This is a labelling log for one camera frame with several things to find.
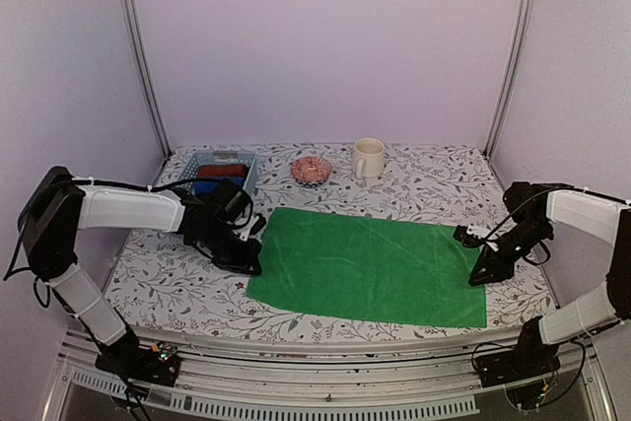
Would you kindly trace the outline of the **green microfibre towel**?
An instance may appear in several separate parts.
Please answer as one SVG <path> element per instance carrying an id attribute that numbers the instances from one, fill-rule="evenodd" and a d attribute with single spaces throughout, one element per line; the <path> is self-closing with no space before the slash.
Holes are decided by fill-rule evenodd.
<path id="1" fill-rule="evenodd" d="M 468 284 L 479 251 L 454 228 L 278 208 L 262 235 L 262 273 L 246 294 L 312 316 L 484 328 L 486 295 Z"/>

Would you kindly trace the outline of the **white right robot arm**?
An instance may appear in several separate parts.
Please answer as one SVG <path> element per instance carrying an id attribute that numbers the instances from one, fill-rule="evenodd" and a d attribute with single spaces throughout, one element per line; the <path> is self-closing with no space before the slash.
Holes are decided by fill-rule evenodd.
<path id="1" fill-rule="evenodd" d="M 546 346 L 629 320 L 630 202 L 515 181 L 503 203 L 499 223 L 460 225 L 455 237 L 480 252 L 468 283 L 492 298 L 490 321 L 526 336 L 509 364 L 529 378 L 546 364 Z"/>

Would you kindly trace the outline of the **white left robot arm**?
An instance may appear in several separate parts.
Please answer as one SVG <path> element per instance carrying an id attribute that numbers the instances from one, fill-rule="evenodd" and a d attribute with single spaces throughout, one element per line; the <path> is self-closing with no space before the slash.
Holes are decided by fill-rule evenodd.
<path id="1" fill-rule="evenodd" d="M 158 186 L 79 178 L 54 166 L 18 218 L 30 272 L 84 324 L 126 376 L 146 368 L 124 318 L 78 262 L 79 234 L 94 229 L 150 230 L 179 235 L 217 268 L 258 276 L 263 222 L 245 190 L 229 178 L 196 176 Z"/>

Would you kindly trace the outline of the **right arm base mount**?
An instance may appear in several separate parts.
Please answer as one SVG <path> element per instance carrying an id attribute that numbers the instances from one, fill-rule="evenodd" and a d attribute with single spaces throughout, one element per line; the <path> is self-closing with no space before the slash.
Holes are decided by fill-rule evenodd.
<path id="1" fill-rule="evenodd" d="M 546 345 L 539 332 L 541 316 L 524 324 L 517 344 L 486 355 L 474 355 L 472 368 L 483 387 L 510 384 L 537 376 L 553 376 L 560 369 L 558 344 Z"/>

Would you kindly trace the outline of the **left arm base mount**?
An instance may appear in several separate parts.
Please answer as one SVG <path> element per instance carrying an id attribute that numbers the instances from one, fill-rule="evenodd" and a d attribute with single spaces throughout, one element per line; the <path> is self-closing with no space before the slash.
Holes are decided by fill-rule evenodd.
<path id="1" fill-rule="evenodd" d="M 181 358 L 178 348 L 159 341 L 150 347 L 142 347 L 133 329 L 126 325 L 123 334 L 111 344 L 95 339 L 99 356 L 95 367 L 130 380 L 159 386 L 174 387 L 179 374 Z"/>

